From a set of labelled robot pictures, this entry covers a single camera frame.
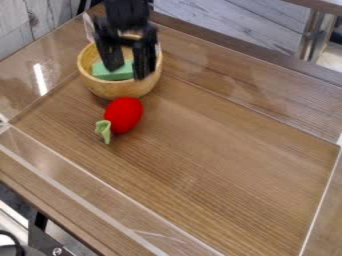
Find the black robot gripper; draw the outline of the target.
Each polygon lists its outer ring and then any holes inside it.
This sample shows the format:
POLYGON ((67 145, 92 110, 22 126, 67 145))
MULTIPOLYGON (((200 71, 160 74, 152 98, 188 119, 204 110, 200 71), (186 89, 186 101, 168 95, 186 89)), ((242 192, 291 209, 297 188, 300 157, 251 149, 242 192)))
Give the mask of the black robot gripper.
POLYGON ((156 68, 157 30, 149 23, 148 0, 104 0, 104 16, 94 16, 93 38, 105 68, 124 64, 120 44, 133 44, 133 78, 142 80, 156 68))

